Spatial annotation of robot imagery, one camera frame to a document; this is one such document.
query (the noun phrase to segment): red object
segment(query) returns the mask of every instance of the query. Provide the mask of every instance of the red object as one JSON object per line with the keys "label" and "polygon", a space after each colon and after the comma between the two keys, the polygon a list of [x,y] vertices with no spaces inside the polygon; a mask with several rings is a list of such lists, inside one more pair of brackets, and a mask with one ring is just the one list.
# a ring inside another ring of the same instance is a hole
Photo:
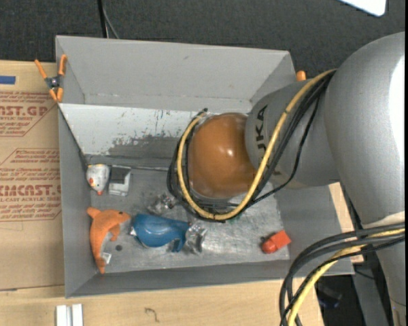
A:
{"label": "red object", "polygon": [[285,247],[287,244],[290,244],[292,241],[288,237],[285,230],[278,232],[277,234],[272,235],[268,240],[266,240],[261,245],[261,249],[265,253],[274,253],[276,250],[279,250],[282,247]]}

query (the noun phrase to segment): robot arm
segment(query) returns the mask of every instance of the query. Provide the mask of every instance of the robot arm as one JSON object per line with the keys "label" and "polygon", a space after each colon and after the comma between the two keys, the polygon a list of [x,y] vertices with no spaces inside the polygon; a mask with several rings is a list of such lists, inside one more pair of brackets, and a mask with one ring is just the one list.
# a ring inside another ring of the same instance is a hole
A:
{"label": "robot arm", "polygon": [[[267,180],[277,189],[340,181],[363,227],[404,222],[404,76],[405,34],[399,33],[361,48],[336,71],[266,95],[247,117],[217,115],[195,129],[197,117],[174,158],[182,190],[170,190],[199,216],[224,221],[258,201]],[[186,141],[188,180],[181,167]],[[200,207],[245,192],[226,213]],[[405,242],[378,258],[395,326],[406,325]]]}

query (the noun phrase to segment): blue toy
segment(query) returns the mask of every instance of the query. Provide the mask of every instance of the blue toy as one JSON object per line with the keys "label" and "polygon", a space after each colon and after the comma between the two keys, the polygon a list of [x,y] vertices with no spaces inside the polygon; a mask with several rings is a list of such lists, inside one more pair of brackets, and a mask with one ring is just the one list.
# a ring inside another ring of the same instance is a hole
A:
{"label": "blue toy", "polygon": [[172,252],[179,252],[186,242],[190,224],[147,214],[138,214],[133,220],[130,234],[146,247],[162,247],[173,242]]}

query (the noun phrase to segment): orange clamp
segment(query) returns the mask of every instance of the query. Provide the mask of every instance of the orange clamp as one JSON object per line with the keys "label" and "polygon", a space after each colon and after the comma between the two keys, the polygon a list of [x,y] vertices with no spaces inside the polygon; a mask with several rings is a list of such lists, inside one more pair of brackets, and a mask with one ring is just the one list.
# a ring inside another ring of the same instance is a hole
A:
{"label": "orange clamp", "polygon": [[42,78],[48,84],[50,90],[50,96],[53,98],[54,101],[61,103],[63,97],[63,88],[61,87],[61,78],[65,76],[65,64],[68,60],[66,54],[61,56],[61,60],[59,62],[59,70],[58,75],[56,77],[48,77],[44,68],[42,67],[41,63],[38,59],[35,59],[35,64],[38,68],[39,73],[41,74]]}
{"label": "orange clamp", "polygon": [[307,74],[305,73],[304,70],[299,70],[296,73],[296,80],[297,81],[305,81],[307,79]]}

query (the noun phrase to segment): gray bin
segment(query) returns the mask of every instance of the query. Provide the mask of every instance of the gray bin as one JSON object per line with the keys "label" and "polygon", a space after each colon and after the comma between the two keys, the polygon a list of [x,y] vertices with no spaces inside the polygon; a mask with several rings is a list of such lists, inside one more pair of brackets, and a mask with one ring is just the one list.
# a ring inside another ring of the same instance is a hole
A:
{"label": "gray bin", "polygon": [[[68,56],[58,106],[66,297],[283,278],[306,246],[341,232],[328,187],[287,189],[237,221],[206,223],[205,243],[228,243],[217,254],[144,249],[124,224],[118,241],[106,244],[115,268],[100,275],[86,208],[145,212],[146,202],[164,190],[175,144],[197,111],[248,113],[264,95],[294,82],[295,73],[288,52],[252,48],[58,36],[58,62],[62,54]],[[85,172],[94,163],[132,168],[129,195],[91,191]],[[167,217],[186,219],[186,212],[180,208]],[[292,243],[274,255],[261,253],[260,237],[283,228]],[[230,250],[236,238],[248,240]],[[119,244],[120,252],[114,250]],[[352,272],[343,260],[329,274]]]}

